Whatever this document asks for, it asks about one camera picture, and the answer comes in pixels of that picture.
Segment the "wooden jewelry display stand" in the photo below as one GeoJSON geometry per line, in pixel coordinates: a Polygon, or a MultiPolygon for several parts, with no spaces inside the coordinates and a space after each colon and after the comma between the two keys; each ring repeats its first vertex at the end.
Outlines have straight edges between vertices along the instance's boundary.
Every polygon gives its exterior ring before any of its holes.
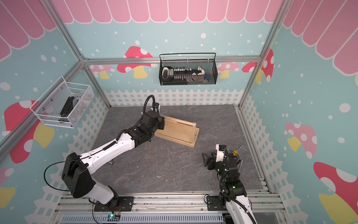
{"type": "Polygon", "coordinates": [[[188,122],[168,116],[165,118],[163,130],[157,130],[156,137],[179,143],[188,147],[195,147],[200,129],[195,122],[188,122]]]}

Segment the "black box in white basket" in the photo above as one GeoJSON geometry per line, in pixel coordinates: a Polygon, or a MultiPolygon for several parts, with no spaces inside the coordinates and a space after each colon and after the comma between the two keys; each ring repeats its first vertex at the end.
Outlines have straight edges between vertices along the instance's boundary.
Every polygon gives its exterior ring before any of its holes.
{"type": "Polygon", "coordinates": [[[73,101],[74,101],[75,97],[68,97],[61,112],[60,112],[60,116],[61,117],[68,117],[69,114],[72,112],[74,106],[73,106],[73,101]]]}

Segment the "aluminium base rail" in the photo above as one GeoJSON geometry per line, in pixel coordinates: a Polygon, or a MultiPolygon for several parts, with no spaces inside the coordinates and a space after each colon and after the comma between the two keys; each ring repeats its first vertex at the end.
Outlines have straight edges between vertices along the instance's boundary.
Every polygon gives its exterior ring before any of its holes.
{"type": "Polygon", "coordinates": [[[60,199],[51,224],[229,224],[227,211],[209,211],[204,196],[216,192],[137,193],[123,195],[122,206],[111,212],[95,206],[87,198],[65,195],[60,199]],[[118,222],[108,222],[109,214],[120,214],[118,222]]]}

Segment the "green lit circuit board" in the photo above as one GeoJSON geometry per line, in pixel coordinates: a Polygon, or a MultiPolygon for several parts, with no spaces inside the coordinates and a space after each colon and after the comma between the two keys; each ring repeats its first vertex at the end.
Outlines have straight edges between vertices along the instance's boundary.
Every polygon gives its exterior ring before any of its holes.
{"type": "Polygon", "coordinates": [[[120,220],[120,214],[109,214],[107,217],[108,222],[118,222],[120,220]]]}

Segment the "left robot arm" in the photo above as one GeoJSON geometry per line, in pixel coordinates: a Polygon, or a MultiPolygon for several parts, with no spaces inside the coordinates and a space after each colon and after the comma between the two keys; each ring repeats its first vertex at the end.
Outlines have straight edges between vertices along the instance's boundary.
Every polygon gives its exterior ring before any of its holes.
{"type": "Polygon", "coordinates": [[[89,198],[90,203],[101,205],[111,212],[122,206],[117,192],[110,186],[96,181],[94,174],[100,167],[117,156],[151,141],[157,130],[163,130],[165,118],[160,115],[160,104],[153,95],[144,102],[140,119],[128,129],[123,129],[110,142],[78,155],[72,153],[63,161],[62,180],[74,198],[89,198]]]}

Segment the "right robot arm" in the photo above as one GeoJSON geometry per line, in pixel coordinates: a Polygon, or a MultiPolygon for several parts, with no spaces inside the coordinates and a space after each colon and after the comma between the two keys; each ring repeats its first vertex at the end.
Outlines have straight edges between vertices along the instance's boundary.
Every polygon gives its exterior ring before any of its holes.
{"type": "Polygon", "coordinates": [[[230,151],[222,144],[215,149],[210,155],[202,153],[204,166],[217,173],[220,188],[218,196],[204,196],[208,210],[229,212],[234,224],[256,224],[251,201],[240,180],[242,159],[238,151],[230,151]]]}

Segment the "yellow handled screwdriver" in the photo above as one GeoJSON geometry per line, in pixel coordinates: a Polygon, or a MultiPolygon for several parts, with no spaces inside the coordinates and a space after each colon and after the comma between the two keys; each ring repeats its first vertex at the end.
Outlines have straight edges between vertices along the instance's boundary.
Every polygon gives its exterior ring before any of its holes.
{"type": "Polygon", "coordinates": [[[243,145],[241,145],[238,149],[233,151],[233,156],[237,156],[240,149],[243,148],[243,145]]]}

